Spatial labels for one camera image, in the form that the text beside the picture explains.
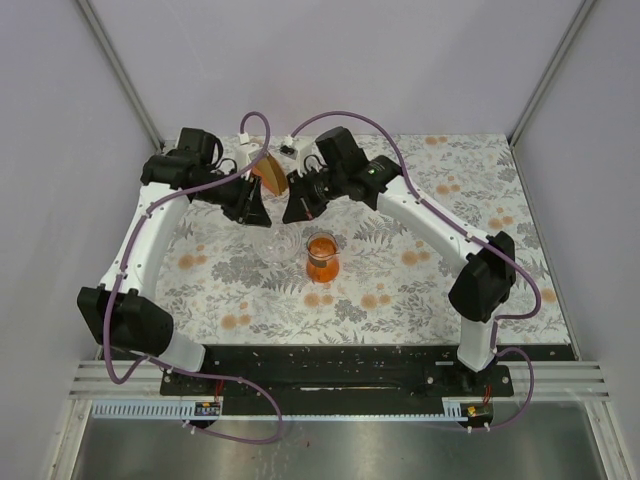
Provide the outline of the clear glass dripper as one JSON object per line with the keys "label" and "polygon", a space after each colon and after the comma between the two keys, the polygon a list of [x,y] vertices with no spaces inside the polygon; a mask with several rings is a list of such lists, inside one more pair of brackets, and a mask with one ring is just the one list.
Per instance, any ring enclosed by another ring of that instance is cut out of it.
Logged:
{"label": "clear glass dripper", "polygon": [[302,244],[300,230],[293,224],[257,228],[251,241],[258,257],[267,264],[285,264],[295,260]]}

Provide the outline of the orange coffee filter box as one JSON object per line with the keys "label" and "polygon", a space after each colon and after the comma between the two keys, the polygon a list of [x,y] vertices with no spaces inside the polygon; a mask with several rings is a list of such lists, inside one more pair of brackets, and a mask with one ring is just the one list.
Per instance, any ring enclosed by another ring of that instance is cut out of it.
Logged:
{"label": "orange coffee filter box", "polygon": [[282,196],[288,189],[284,170],[271,153],[266,154],[253,166],[251,174],[259,177],[262,185],[275,196]]}

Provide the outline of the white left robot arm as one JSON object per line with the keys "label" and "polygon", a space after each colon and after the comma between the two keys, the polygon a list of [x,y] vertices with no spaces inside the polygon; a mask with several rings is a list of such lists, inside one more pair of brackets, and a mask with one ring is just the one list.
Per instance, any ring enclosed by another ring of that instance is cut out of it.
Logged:
{"label": "white left robot arm", "polygon": [[118,350],[183,370],[182,383],[205,395],[217,382],[204,362],[203,345],[176,331],[170,313],[155,302],[160,267],[174,231],[195,200],[220,207],[239,225],[271,226],[261,180],[250,173],[265,150],[244,142],[224,172],[221,140],[205,130],[184,128],[176,146],[144,164],[137,207],[113,263],[95,287],[84,287],[77,305],[106,356]]}

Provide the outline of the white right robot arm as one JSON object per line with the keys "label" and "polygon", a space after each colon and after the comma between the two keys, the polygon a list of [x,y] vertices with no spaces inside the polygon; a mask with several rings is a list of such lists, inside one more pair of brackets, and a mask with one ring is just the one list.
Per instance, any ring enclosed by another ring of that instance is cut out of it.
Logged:
{"label": "white right robot arm", "polygon": [[515,283],[515,244],[506,233],[491,236],[470,227],[430,197],[410,188],[408,175],[390,158],[373,159],[351,132],[335,127],[312,141],[286,138],[281,155],[298,163],[287,176],[286,224],[318,218],[330,201],[347,197],[391,217],[417,234],[448,261],[455,282],[449,302],[461,317],[455,371],[457,388],[469,396],[491,382],[496,357],[496,312]]}

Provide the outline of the orange glass carafe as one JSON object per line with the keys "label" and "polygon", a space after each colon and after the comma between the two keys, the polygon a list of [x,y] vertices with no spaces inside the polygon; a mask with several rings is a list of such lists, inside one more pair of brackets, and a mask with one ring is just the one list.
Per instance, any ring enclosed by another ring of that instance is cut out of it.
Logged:
{"label": "orange glass carafe", "polygon": [[332,282],[339,274],[339,248],[333,235],[318,232],[306,243],[306,272],[314,283]]}

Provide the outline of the floral patterned tablecloth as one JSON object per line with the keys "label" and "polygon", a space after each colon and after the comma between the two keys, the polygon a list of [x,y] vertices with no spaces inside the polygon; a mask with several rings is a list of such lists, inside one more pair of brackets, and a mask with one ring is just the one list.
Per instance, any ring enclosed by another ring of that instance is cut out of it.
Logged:
{"label": "floral patterned tablecloth", "polygon": [[[570,334],[518,172],[501,134],[361,135],[375,157],[403,156],[415,187],[488,233],[508,233],[518,281],[504,306],[503,344],[568,344]],[[315,221],[295,225],[302,244],[285,264],[263,262],[256,230],[195,202],[174,231],[156,303],[175,328],[203,344],[455,344],[460,320],[448,301],[449,263],[417,234],[367,206],[341,198]],[[340,271],[329,283],[306,272],[306,243],[334,236]]]}

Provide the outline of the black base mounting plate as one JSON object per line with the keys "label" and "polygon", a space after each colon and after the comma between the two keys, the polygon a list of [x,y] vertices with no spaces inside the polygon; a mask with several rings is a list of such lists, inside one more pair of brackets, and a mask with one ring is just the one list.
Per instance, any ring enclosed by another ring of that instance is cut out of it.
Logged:
{"label": "black base mounting plate", "polygon": [[542,368],[576,361],[566,345],[498,352],[474,373],[445,346],[215,346],[205,355],[206,377],[163,373],[152,390],[165,402],[186,401],[194,420],[429,416],[445,413],[447,399],[512,398],[510,361],[537,384]]}

